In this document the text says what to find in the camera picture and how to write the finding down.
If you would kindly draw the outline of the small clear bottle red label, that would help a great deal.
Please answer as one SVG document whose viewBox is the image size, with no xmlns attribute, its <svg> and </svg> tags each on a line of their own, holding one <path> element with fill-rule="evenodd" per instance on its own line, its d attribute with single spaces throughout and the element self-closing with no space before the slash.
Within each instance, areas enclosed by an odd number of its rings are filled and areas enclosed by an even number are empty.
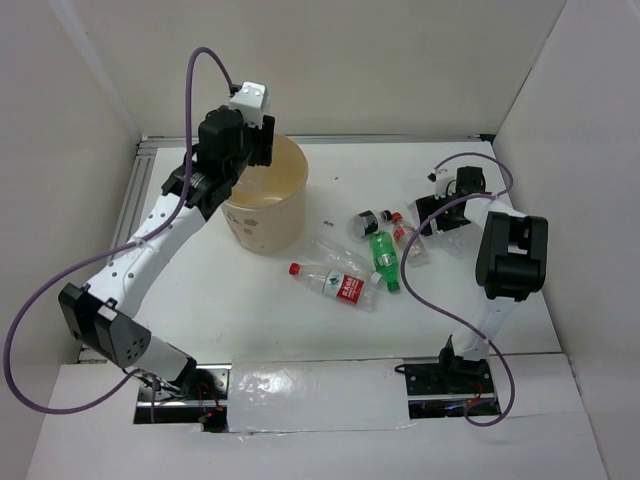
<svg viewBox="0 0 640 480">
<path fill-rule="evenodd" d="M 428 263 L 428 254 L 426 248 L 420 239 L 409 244 L 413 234 L 416 232 L 414 226 L 404 219 L 399 212 L 391 214 L 392 236 L 402 251 L 407 250 L 406 262 L 414 267 L 422 266 Z"/>
</svg>

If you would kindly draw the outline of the large clear bottle red label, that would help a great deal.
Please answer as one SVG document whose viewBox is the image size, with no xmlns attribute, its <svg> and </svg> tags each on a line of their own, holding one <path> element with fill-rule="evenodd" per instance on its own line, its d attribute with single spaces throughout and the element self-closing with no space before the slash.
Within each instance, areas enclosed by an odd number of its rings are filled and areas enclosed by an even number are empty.
<svg viewBox="0 0 640 480">
<path fill-rule="evenodd" d="M 288 273 L 308 290 L 337 302 L 366 312 L 373 312 L 376 308 L 375 286 L 342 270 L 291 263 Z"/>
</svg>

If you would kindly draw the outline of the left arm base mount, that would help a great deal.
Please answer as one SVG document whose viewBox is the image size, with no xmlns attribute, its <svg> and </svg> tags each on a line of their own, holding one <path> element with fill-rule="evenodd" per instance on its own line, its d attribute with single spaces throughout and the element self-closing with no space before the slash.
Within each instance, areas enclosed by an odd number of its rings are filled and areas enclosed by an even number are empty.
<svg viewBox="0 0 640 480">
<path fill-rule="evenodd" d="M 189 424 L 203 432 L 226 433 L 230 376 L 230 364 L 198 365 L 186 385 L 178 388 L 142 375 L 133 423 Z"/>
</svg>

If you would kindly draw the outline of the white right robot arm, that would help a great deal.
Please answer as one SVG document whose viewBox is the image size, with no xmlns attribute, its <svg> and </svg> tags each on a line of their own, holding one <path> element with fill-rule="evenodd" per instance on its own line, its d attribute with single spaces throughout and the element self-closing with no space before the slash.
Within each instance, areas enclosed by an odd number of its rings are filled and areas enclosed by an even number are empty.
<svg viewBox="0 0 640 480">
<path fill-rule="evenodd" d="M 475 280 L 484 292 L 473 319 L 462 323 L 441 349 L 436 379 L 448 392 L 460 391 L 484 374 L 491 342 L 511 313 L 544 285 L 548 221 L 521 213 L 486 191 L 479 167 L 460 167 L 454 175 L 437 168 L 428 179 L 435 193 L 417 202 L 425 221 L 438 228 L 475 224 L 482 238 Z"/>
</svg>

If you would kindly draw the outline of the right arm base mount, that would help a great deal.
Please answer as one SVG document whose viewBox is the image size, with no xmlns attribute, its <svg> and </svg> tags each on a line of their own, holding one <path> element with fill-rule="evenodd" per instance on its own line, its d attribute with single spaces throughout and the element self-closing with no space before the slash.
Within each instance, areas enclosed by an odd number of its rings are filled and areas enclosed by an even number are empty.
<svg viewBox="0 0 640 480">
<path fill-rule="evenodd" d="M 488 367 L 479 376 L 444 374 L 433 362 L 402 363 L 394 372 L 404 378 L 412 420 L 497 416 L 501 407 Z"/>
</svg>

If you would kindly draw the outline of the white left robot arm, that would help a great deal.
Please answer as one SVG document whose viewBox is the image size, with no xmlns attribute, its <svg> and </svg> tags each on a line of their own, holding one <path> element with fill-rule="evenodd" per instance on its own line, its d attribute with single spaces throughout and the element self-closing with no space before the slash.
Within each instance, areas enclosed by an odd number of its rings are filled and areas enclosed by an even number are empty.
<svg viewBox="0 0 640 480">
<path fill-rule="evenodd" d="M 226 106 L 210 111 L 198 141 L 161 187 L 146 219 L 118 253 L 83 286 L 67 284 L 58 296 L 73 336 L 123 370 L 161 380 L 176 399 L 196 390 L 197 362 L 136 321 L 151 286 L 179 249 L 230 198 L 248 166 L 268 167 L 275 119 Z"/>
</svg>

